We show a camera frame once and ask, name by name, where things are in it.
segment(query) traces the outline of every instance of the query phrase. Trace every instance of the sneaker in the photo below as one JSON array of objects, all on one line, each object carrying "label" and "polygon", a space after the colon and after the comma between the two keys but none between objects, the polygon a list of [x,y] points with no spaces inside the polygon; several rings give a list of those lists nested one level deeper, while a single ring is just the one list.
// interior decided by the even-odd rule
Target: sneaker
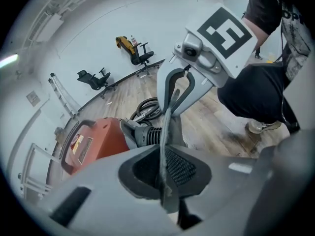
[{"label": "sneaker", "polygon": [[250,132],[254,134],[260,134],[265,130],[276,129],[281,126],[281,122],[276,121],[274,123],[268,124],[264,122],[259,122],[257,120],[251,120],[248,125],[248,129]]},{"label": "sneaker", "polygon": [[262,59],[262,57],[259,56],[259,55],[255,55],[255,58],[256,58],[256,59]]}]

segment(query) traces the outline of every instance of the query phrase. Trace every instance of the black cable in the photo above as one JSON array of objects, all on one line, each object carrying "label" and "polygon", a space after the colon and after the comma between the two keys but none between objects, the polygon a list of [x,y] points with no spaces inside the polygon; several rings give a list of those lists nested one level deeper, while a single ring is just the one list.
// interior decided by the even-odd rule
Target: black cable
[{"label": "black cable", "polygon": [[139,104],[139,106],[137,107],[136,112],[134,112],[131,115],[130,120],[133,120],[136,117],[141,116],[142,115],[141,113],[143,111],[145,111],[146,109],[149,109],[149,108],[150,108],[150,110],[147,113],[145,113],[146,117],[144,119],[138,121],[138,123],[144,123],[147,126],[152,126],[152,124],[149,121],[160,117],[162,114],[161,110],[159,109],[158,99],[156,97],[149,98],[149,99],[142,101]]},{"label": "black cable", "polygon": [[283,57],[283,54],[284,54],[284,40],[283,40],[283,37],[282,37],[282,22],[280,23],[281,24],[281,27],[280,27],[280,35],[281,35],[281,55],[273,62],[273,63],[276,63],[278,62],[282,57]]}]

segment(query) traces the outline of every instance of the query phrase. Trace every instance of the office chair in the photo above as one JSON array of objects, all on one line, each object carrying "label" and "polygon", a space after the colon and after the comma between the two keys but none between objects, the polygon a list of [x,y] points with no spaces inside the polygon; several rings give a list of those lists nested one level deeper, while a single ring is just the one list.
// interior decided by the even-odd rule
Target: office chair
[{"label": "office chair", "polygon": [[[149,68],[156,66],[156,65],[149,65],[147,66],[146,63],[149,63],[149,58],[154,55],[154,52],[148,52],[146,51],[146,45],[148,44],[145,43],[141,45],[141,43],[138,43],[137,45],[133,46],[133,44],[127,39],[127,37],[117,37],[116,38],[116,45],[119,49],[122,47],[126,50],[127,53],[130,55],[130,61],[133,65],[144,65],[142,69],[136,72],[137,77],[139,77],[139,73],[146,70],[147,74],[149,75]],[[138,52],[138,46],[143,47],[143,55],[139,55]]]},{"label": "office chair", "polygon": [[102,99],[104,99],[104,94],[106,92],[107,89],[109,88],[113,88],[114,90],[116,90],[114,87],[109,87],[108,86],[108,78],[110,76],[110,73],[104,73],[104,68],[103,67],[99,73],[101,73],[103,75],[102,78],[96,78],[95,77],[95,74],[94,75],[91,75],[90,73],[86,72],[86,70],[82,70],[80,72],[78,72],[78,75],[79,75],[79,78],[77,79],[78,81],[81,81],[83,83],[86,83],[86,84],[89,84],[90,87],[93,89],[93,90],[100,90],[102,87],[105,87],[105,89],[103,90],[103,92],[100,94],[100,97]]}]

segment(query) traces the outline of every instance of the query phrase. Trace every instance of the mesh pad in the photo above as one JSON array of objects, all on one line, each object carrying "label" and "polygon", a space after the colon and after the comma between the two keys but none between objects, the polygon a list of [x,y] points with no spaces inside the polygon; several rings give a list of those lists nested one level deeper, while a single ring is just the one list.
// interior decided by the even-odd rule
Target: mesh pad
[{"label": "mesh pad", "polygon": [[196,174],[196,167],[180,157],[169,148],[165,150],[167,171],[170,173],[177,186],[190,181]]}]

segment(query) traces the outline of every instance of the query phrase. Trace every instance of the wooden floor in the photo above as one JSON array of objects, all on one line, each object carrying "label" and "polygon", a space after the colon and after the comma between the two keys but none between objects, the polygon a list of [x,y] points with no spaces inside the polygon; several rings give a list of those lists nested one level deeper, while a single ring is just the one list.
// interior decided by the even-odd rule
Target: wooden floor
[{"label": "wooden floor", "polygon": [[[108,91],[105,99],[97,98],[85,107],[79,119],[115,117],[130,118],[139,103],[156,97],[157,69],[151,70],[150,75],[143,78],[133,76],[117,86],[116,91]],[[184,91],[187,81],[181,79],[177,88]],[[209,153],[226,156],[241,156],[257,158],[259,152],[267,146],[276,145],[289,135],[287,128],[282,125],[276,130],[268,130],[260,135],[250,133],[246,128],[249,121],[246,118],[234,116],[217,97],[217,88],[212,88],[205,96],[187,109],[182,115],[183,137],[189,148],[202,149]],[[69,132],[78,120],[72,120],[66,127]],[[162,117],[153,122],[161,126]],[[51,170],[56,175],[60,167]]]}]

